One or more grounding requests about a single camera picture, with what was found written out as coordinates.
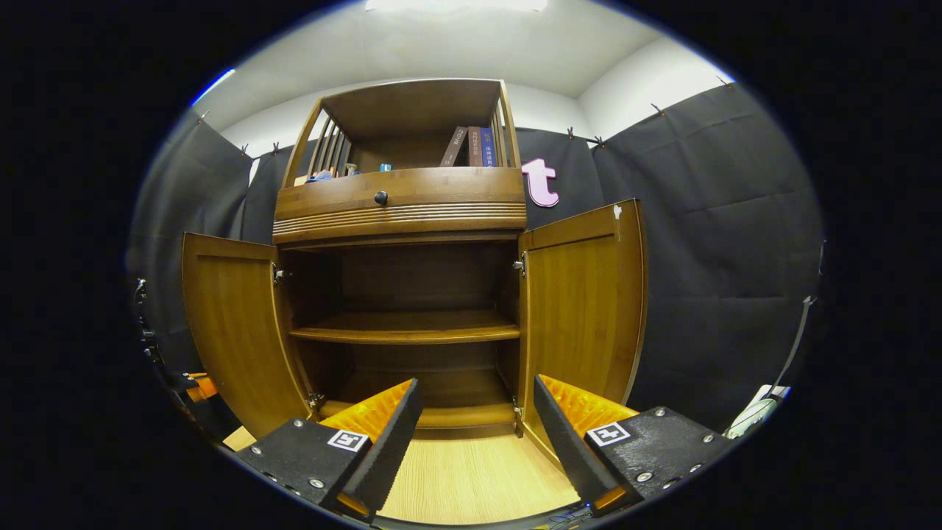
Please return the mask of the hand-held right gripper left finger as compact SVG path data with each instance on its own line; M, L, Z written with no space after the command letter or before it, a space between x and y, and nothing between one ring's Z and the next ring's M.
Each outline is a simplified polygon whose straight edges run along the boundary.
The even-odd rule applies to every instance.
M410 378L320 422L287 420L235 456L317 509L373 520L386 504L422 410L419 381Z

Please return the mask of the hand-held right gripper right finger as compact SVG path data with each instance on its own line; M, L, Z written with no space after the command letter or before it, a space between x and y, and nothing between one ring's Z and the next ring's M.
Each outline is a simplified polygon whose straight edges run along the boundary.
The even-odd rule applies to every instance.
M733 443L668 407L638 412L547 375L533 379L533 403L563 473L593 516L662 497Z

